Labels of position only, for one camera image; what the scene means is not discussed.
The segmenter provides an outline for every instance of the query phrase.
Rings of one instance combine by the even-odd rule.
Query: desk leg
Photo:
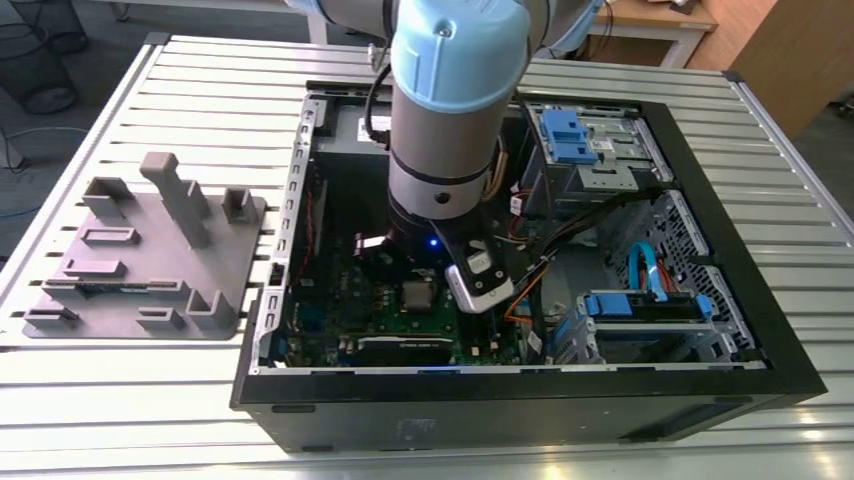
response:
[[[685,68],[685,65],[692,59],[692,55],[694,55],[694,50],[697,50],[697,45],[700,45],[700,41],[704,39],[705,33],[706,32],[701,30],[680,31],[680,38],[674,40],[670,50],[668,50],[668,55],[665,55],[665,60],[661,65],[662,67]]]
[[[309,42],[318,45],[329,45],[326,20],[321,15],[309,15]]]

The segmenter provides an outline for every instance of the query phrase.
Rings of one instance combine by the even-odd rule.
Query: blue cable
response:
[[[629,288],[637,290],[641,288],[641,276],[638,275],[638,256],[644,254],[644,262],[646,263],[646,272],[650,279],[649,289],[656,295],[657,302],[668,301],[668,292],[662,287],[662,273],[658,271],[658,262],[656,261],[656,249],[648,242],[636,242],[632,246],[629,254]]]
[[[28,210],[22,210],[20,212],[0,213],[0,219],[20,217],[22,215],[27,215],[28,213],[38,212],[40,208],[42,208],[42,205]]]

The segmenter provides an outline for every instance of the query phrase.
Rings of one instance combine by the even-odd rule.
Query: wooden desk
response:
[[[702,4],[697,5],[692,15],[684,15],[670,10],[669,2],[650,3],[646,0],[620,0],[612,7],[614,9],[612,36],[616,38],[610,46],[625,52],[636,50],[641,57],[648,58],[661,56],[664,53],[662,67],[685,67],[704,35],[718,28],[718,22]],[[604,8],[590,33],[604,35],[606,24],[608,8]],[[669,46],[661,48],[649,45],[650,42],[634,42],[633,45],[633,41],[626,40],[633,38],[661,40],[662,43],[668,42]],[[617,52],[604,52],[602,57],[598,56],[594,60],[601,62],[621,61]]]
[[[145,5],[166,5],[171,7],[218,8],[223,10],[247,10],[253,12],[299,13],[283,0],[94,0],[106,2],[114,12],[116,20],[126,21],[134,14],[124,5],[139,3]],[[309,43],[327,45],[329,34],[326,20],[318,15],[310,15]]]
[[[794,137],[854,79],[854,2],[704,2],[721,28],[689,68],[736,70]]]

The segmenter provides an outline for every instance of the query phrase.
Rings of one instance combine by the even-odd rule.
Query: robotic arm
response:
[[[478,205],[515,87],[543,45],[578,47],[605,0],[287,0],[393,39],[390,202],[405,230],[439,235],[463,311],[513,295]]]

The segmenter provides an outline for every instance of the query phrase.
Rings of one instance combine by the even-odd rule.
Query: cable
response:
[[[519,279],[519,281],[517,282],[517,285],[522,285],[522,283],[527,280],[527,278],[534,274],[534,272],[538,271],[538,269],[546,265],[554,258],[554,255],[558,253],[558,250],[553,250],[551,252],[549,252],[547,255],[543,255],[539,259],[539,262],[537,262],[537,264],[531,267],[531,269],[529,270],[529,272],[522,276],[522,278]]]
[[[546,26],[543,27],[543,38],[539,39],[538,45],[543,45],[546,43],[546,37],[549,36],[549,30],[551,27],[551,0],[546,1]]]
[[[493,235],[493,237],[505,243],[510,243],[511,245],[525,245],[525,242],[522,240],[513,240],[507,237],[502,237],[501,235]]]
[[[371,70],[374,71],[374,73],[378,73],[379,69],[383,68],[383,62],[386,61],[386,56],[389,55],[390,45],[391,43],[386,41],[383,45],[383,49],[379,51],[379,55],[374,55],[371,57]],[[370,48],[373,49],[374,52],[377,52],[377,47],[374,47],[374,44],[371,44]]]
[[[531,111],[529,110],[527,102],[525,98],[522,98],[522,92],[517,88],[517,103],[519,104],[519,108],[522,109],[522,115],[529,122],[529,128],[531,129],[531,135],[534,135],[534,140],[537,142],[537,147],[539,148],[538,158],[541,159],[541,167],[543,169],[543,179],[546,181],[546,219],[549,220],[547,225],[551,226],[551,221],[556,218],[554,212],[554,203],[551,196],[551,180],[549,179],[549,162],[546,161],[546,146],[543,145],[543,138],[539,135],[539,131],[537,130],[537,123],[534,122],[534,116]]]
[[[22,210],[20,212],[0,213],[0,220],[4,218],[20,217],[22,215],[27,215],[28,213],[38,212],[39,210],[42,210],[42,205],[39,205],[38,207],[32,207],[27,210]]]
[[[517,306],[519,305],[519,303],[522,302],[522,299],[527,296],[529,292],[534,288],[534,285],[537,285],[537,282],[539,282],[539,280],[543,278],[543,275],[546,275],[546,271],[547,270],[549,270],[549,266],[546,266],[546,268],[543,268],[542,272],[539,272],[537,274],[537,276],[531,279],[531,281],[529,282],[527,286],[525,287],[525,289],[522,290],[522,292],[517,296],[517,299],[510,304],[510,307],[507,308],[507,311],[505,312],[505,320],[507,320],[509,318],[519,318],[519,317],[514,317],[513,311],[517,308]]]
[[[3,148],[6,150],[4,154],[6,154],[7,168],[10,172],[12,172],[15,175],[20,174],[24,170],[27,170],[27,164],[22,161],[18,167],[12,166],[12,156],[10,155],[10,152],[11,152],[10,140],[18,137],[23,137],[24,135],[30,135],[31,133],[48,132],[48,131],[90,133],[88,130],[83,128],[76,128],[76,127],[38,127],[38,128],[30,128],[27,130],[22,130],[20,132],[15,132],[7,135],[6,129],[3,128],[3,126],[0,126],[0,136],[3,136]]]
[[[311,258],[311,252],[315,246],[315,226],[313,218],[314,210],[314,196],[311,194],[311,187],[307,190],[307,202],[306,202],[306,222],[309,223],[309,249],[306,251],[306,258],[303,258],[303,266],[299,268],[298,280],[303,279],[303,273],[306,273],[306,267],[309,267],[309,259]]]
[[[534,323],[534,320],[530,318],[515,316],[505,317],[505,321],[510,323]]]
[[[662,280],[665,281],[665,289],[669,292],[678,292],[680,286],[677,285],[677,282],[674,281],[673,276],[670,275],[670,270],[668,270],[668,265],[665,265],[665,260],[660,257],[656,260],[656,263],[658,264],[658,271],[662,275]]]
[[[389,77],[390,73],[391,63],[386,64],[386,67],[383,67],[383,70],[379,72],[379,75],[374,80],[374,84],[371,85],[371,90],[369,91],[369,98],[365,101],[365,130],[369,132],[369,137],[371,137],[371,140],[374,140],[377,143],[382,143],[386,146],[389,146],[391,143],[391,133],[389,132],[389,130],[383,132],[378,132],[377,130],[374,130],[374,118],[371,117],[371,112],[374,110],[374,95],[377,94],[377,89],[379,88],[379,85],[382,85],[382,83],[386,81],[386,77]]]
[[[610,213],[625,204],[644,200],[653,200],[658,198],[664,192],[665,189],[662,187],[650,187],[638,192],[614,195],[561,225],[551,236],[543,241],[537,253],[542,255],[542,253],[550,250],[558,243],[572,240],[576,235],[600,223],[600,221],[602,221],[605,217],[608,217],[608,215],[610,215]]]
[[[18,164],[18,167],[12,166],[12,147],[10,147],[10,137],[6,134],[6,129],[3,128],[3,126],[0,126],[0,135],[3,136],[3,148],[6,150],[4,158],[7,168],[10,172],[12,172],[15,175],[19,175],[24,170],[27,170],[27,165],[24,163],[24,160],[22,160],[22,163]]]
[[[498,160],[495,161],[495,171],[493,172],[493,178],[487,182],[486,193],[483,194],[483,201],[493,200],[498,191],[505,183],[505,171],[507,170],[507,160],[510,154],[507,153],[507,143],[505,137],[498,135]]]
[[[668,301],[668,280],[661,269],[661,262],[656,258],[656,249],[649,242],[636,242],[632,245],[629,252],[629,288],[637,290],[641,288],[641,278],[638,275],[638,266],[641,263],[641,257],[644,256],[644,263],[646,264],[648,273],[648,290],[656,295],[657,302]]]
[[[383,0],[383,33],[387,45],[391,44],[391,39],[395,37],[394,3],[393,0]]]
[[[602,32],[604,34],[602,36],[600,36],[600,41],[597,42],[596,49],[588,55],[589,61],[597,58],[597,55],[600,55],[600,53],[602,53],[602,51],[608,48],[609,44],[612,43],[612,37],[614,34],[614,7],[612,7],[612,2],[609,2],[608,0],[605,2],[605,7],[609,15],[605,24],[605,32]]]
[[[510,237],[511,240],[515,240],[518,242],[527,242],[529,241],[529,237],[527,236],[522,236],[522,235],[517,235],[517,229],[519,228],[519,223],[522,222],[522,217],[517,216],[513,217],[513,219],[510,220],[510,224],[507,225],[507,237]]]

